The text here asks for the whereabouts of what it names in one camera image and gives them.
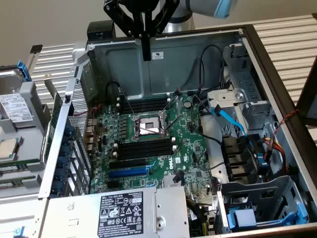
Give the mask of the silver chipset heatsink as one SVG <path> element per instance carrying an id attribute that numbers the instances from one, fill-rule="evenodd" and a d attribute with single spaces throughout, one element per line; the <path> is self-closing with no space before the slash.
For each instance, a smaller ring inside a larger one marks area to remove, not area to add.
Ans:
<path id="1" fill-rule="evenodd" d="M 162 180 L 162 187 L 163 188 L 168 188 L 168 187 L 180 187 L 181 186 L 181 183 L 177 183 L 175 184 L 173 182 L 173 178 L 174 178 L 175 175 L 166 175 L 166 176 L 163 176 L 163 180 Z"/>

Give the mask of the metal locking lever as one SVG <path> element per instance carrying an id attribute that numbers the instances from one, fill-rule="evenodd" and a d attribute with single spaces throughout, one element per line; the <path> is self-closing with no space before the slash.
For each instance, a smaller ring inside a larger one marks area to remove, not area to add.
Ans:
<path id="1" fill-rule="evenodd" d="M 122 89 L 121 87 L 118 87 L 118 90 L 119 90 L 120 95 L 123 96 L 124 99 L 125 99 L 125 101 L 127 102 L 127 104 L 128 104 L 128 106 L 129 106 L 129 108 L 130 108 L 130 110 L 131 110 L 133 116 L 135 116 L 135 113 L 134 113 L 134 111 L 133 111 L 133 108 L 131 107 L 131 104 L 130 104 L 130 102 L 129 102 L 127 96 L 126 96 L 126 94 L 124 93 L 123 89 Z"/>

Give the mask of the grey disk bay cage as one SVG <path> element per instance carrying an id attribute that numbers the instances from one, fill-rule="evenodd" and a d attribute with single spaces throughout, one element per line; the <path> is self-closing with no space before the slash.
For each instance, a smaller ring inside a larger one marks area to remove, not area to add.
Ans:
<path id="1" fill-rule="evenodd" d="M 283 214 L 296 211 L 300 202 L 303 203 L 299 191 L 289 176 L 281 176 L 264 183 L 223 184 L 218 193 L 215 233 L 233 233 L 227 220 L 230 211 L 253 209 L 256 221 L 263 222 L 281 219 Z"/>

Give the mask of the blue expansion card retainer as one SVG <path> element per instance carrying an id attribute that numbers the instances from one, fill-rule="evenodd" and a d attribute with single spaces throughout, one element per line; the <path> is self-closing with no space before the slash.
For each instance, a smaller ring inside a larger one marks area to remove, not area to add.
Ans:
<path id="1" fill-rule="evenodd" d="M 74 195 L 75 177 L 71 170 L 73 160 L 71 155 L 73 152 L 72 140 L 74 139 L 75 128 L 66 123 L 63 132 L 61 146 L 53 173 L 53 181 L 51 185 L 49 198 L 60 198 Z"/>

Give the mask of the green graphics card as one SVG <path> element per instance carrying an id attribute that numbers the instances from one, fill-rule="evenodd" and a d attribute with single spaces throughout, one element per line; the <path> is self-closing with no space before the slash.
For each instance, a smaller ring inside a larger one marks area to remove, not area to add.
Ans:
<path id="1" fill-rule="evenodd" d="M 44 83 L 45 83 L 45 86 L 48 89 L 50 95 L 53 98 L 53 107 L 50 110 L 51 119 L 50 119 L 48 126 L 46 128 L 45 136 L 43 138 L 42 147 L 41 147 L 40 162 L 41 162 L 41 166 L 42 166 L 43 170 L 45 169 L 46 164 L 47 164 L 47 160 L 48 160 L 48 156 L 49 156 L 50 149 L 52 146 L 58 117 L 60 114 L 60 109 L 61 109 L 61 106 L 63 103 L 61 96 L 59 95 L 56 87 L 54 86 L 54 84 L 52 82 L 52 77 L 50 74 L 45 75 Z"/>

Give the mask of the green motherboard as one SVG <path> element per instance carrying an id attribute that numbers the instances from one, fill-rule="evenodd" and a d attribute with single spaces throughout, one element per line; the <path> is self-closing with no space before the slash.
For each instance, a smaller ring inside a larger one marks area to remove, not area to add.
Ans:
<path id="1" fill-rule="evenodd" d="M 184 186 L 186 190 L 193 189 L 198 195 L 211 183 L 211 175 L 208 172 L 208 154 L 206 142 L 203 136 L 200 114 L 203 107 L 192 95 L 178 95 L 167 112 L 167 129 L 169 137 L 174 137 L 172 155 L 149 157 L 146 167 L 147 175 L 122 178 L 109 178 L 110 171 L 123 169 L 109 169 L 109 163 L 117 160 L 118 150 L 115 142 L 132 142 L 150 139 L 133 139 L 133 114 L 122 115 L 119 103 L 106 105 L 99 108 L 94 118 L 89 120 L 87 126 L 88 152 L 93 163 L 93 177 L 90 192 L 102 193 L 110 191 L 128 190 L 135 188 L 156 187 L 162 188 L 163 176 L 175 175 L 179 170 L 185 173 Z M 184 102 L 192 102 L 192 108 L 184 108 Z M 120 188 L 108 189 L 106 182 L 117 180 Z"/>

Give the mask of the long black expansion slot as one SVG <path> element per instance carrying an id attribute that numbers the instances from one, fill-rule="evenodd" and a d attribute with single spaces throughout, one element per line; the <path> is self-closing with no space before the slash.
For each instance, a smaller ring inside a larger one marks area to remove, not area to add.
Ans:
<path id="1" fill-rule="evenodd" d="M 147 159 L 133 159 L 133 160 L 122 160 L 110 162 L 109 169 L 123 169 L 123 168 L 132 168 L 132 167 L 141 167 L 147 165 Z"/>

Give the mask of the open grey PC case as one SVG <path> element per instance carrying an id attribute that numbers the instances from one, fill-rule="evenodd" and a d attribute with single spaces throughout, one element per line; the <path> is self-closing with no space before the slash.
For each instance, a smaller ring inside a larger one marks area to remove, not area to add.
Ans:
<path id="1" fill-rule="evenodd" d="M 225 118 L 211 112 L 208 92 L 233 90 L 223 49 L 242 43 L 253 63 L 256 86 L 271 110 L 264 128 L 246 131 L 258 165 L 258 182 L 289 176 L 295 183 L 309 215 L 309 222 L 229 234 L 216 234 L 218 193 L 229 183 L 222 153 L 222 137 L 244 136 Z M 208 172 L 211 183 L 198 195 L 185 192 L 189 238 L 317 238 L 317 148 L 302 123 L 277 71 L 251 26 L 167 34 L 151 42 L 151 60 L 144 61 L 139 41 L 116 39 L 90 41 L 77 56 L 75 73 L 62 98 L 39 199 L 49 198 L 53 173 L 66 123 L 75 128 L 71 170 L 74 196 L 90 195 L 93 163 L 88 152 L 89 120 L 99 108 L 115 105 L 121 87 L 128 97 L 192 95 L 203 107 L 200 114 L 207 139 Z"/>

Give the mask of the bare silver hard disk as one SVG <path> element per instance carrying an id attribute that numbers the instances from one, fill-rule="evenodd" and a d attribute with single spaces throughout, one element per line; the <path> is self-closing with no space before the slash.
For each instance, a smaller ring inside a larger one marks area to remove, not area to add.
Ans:
<path id="1" fill-rule="evenodd" d="M 18 69 L 0 70 L 0 95 L 18 93 L 24 82 L 24 75 Z"/>

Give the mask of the silver sheet metal panel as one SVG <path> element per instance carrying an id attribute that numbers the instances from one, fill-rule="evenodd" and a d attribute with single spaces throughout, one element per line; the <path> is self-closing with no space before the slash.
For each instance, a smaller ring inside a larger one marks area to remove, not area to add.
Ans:
<path id="1" fill-rule="evenodd" d="M 37 194 L 0 198 L 0 238 L 13 238 L 25 226 L 25 238 L 41 238 L 49 201 Z"/>

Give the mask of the hard disk white label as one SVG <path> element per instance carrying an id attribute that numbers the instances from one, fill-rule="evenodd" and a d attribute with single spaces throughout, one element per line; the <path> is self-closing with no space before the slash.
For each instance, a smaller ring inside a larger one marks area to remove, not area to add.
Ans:
<path id="1" fill-rule="evenodd" d="M 20 93 L 0 95 L 0 125 L 6 123 L 15 129 L 35 126 L 30 109 Z"/>

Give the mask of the grey parts rack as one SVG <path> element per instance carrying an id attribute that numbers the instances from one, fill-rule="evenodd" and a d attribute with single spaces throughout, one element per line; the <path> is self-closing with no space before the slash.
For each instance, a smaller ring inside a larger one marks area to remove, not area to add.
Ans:
<path id="1" fill-rule="evenodd" d="M 18 69 L 17 66 L 0 66 L 0 70 Z M 45 131 L 51 119 L 47 105 L 42 104 L 34 82 L 23 82 L 18 92 L 25 99 L 33 116 L 35 126 L 15 129 L 13 126 L 0 125 L 0 141 L 3 139 L 18 138 L 19 142 L 13 159 L 4 159 L 1 162 L 15 160 L 31 160 L 41 158 L 41 147 Z M 44 170 L 41 162 L 19 167 L 18 171 L 10 173 L 0 172 L 0 198 L 37 194 L 39 192 Z"/>

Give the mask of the silver CPU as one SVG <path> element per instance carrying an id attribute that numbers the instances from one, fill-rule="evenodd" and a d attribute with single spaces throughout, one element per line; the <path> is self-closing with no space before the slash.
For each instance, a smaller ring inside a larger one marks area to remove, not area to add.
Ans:
<path id="1" fill-rule="evenodd" d="M 15 157 L 15 150 L 19 142 L 18 138 L 3 139 L 0 141 L 0 159 L 13 159 Z"/>

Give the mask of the black fan shroud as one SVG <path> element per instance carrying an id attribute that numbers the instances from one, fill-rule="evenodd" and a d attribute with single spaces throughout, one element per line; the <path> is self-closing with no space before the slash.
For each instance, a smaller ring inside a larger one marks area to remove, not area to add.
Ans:
<path id="1" fill-rule="evenodd" d="M 249 139 L 245 136 L 223 136 L 222 153 L 230 182 L 244 185 L 258 182 L 258 165 Z"/>

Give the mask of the silver power supply black label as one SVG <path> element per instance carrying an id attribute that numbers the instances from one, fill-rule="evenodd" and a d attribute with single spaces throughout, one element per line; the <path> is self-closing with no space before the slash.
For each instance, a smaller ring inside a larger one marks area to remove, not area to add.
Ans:
<path id="1" fill-rule="evenodd" d="M 189 238 L 182 187 L 146 187 L 49 201 L 42 238 Z"/>

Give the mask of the black box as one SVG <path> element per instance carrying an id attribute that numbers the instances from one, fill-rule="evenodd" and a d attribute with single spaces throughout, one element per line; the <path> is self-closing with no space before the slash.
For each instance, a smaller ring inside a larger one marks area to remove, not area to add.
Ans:
<path id="1" fill-rule="evenodd" d="M 114 39 L 115 37 L 115 26 L 112 20 L 93 21 L 88 25 L 87 38 L 89 41 Z"/>

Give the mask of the blue disk tray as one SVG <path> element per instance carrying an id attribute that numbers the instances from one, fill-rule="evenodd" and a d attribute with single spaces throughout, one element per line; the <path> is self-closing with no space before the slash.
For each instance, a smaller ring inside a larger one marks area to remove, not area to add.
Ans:
<path id="1" fill-rule="evenodd" d="M 302 202 L 297 210 L 283 214 L 281 219 L 257 222 L 253 209 L 230 211 L 227 215 L 229 229 L 232 232 L 277 228 L 283 226 L 302 225 L 309 221 L 307 210 Z"/>

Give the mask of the silver disk bay bracket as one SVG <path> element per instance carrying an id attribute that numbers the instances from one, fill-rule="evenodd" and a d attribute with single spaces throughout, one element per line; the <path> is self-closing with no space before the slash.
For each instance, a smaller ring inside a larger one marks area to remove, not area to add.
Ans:
<path id="1" fill-rule="evenodd" d="M 248 94 L 241 88 L 210 91 L 208 100 L 211 108 L 219 105 L 246 131 L 263 129 L 271 110 L 269 101 L 262 100 L 257 93 Z"/>

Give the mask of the CPU socket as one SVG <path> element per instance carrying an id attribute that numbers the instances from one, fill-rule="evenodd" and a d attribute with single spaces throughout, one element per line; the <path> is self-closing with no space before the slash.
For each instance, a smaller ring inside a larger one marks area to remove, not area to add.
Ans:
<path id="1" fill-rule="evenodd" d="M 133 121 L 133 139 L 165 138 L 169 136 L 166 110 L 135 114 Z"/>

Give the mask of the blue expansion slot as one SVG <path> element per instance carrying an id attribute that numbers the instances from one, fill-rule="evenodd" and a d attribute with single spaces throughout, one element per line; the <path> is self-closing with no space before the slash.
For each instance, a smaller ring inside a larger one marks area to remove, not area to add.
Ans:
<path id="1" fill-rule="evenodd" d="M 145 167 L 135 167 L 135 168 L 127 168 L 123 170 L 110 171 L 108 173 L 108 177 L 122 178 L 122 177 L 147 175 L 148 173 L 149 173 L 149 168 L 145 166 Z"/>

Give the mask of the grey optical drive bay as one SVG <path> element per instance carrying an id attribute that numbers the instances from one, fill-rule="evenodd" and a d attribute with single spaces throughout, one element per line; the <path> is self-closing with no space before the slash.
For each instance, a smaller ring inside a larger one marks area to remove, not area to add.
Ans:
<path id="1" fill-rule="evenodd" d="M 248 101 L 261 101 L 262 98 L 255 83 L 258 76 L 246 47 L 242 43 L 230 44 L 224 47 L 223 58 L 233 88 L 243 89 Z"/>

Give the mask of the dark framed panel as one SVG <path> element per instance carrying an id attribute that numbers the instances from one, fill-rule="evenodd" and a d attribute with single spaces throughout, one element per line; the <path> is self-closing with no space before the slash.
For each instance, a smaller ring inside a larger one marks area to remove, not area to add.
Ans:
<path id="1" fill-rule="evenodd" d="M 305 125 L 317 127 L 317 56 L 296 105 Z"/>

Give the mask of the blue disk bracket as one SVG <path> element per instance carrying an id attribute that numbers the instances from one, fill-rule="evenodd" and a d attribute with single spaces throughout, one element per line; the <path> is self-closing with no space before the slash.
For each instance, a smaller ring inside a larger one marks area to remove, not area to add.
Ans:
<path id="1" fill-rule="evenodd" d="M 22 72 L 25 82 L 32 81 L 32 78 L 29 74 L 26 64 L 24 64 L 21 60 L 18 61 L 17 68 Z"/>

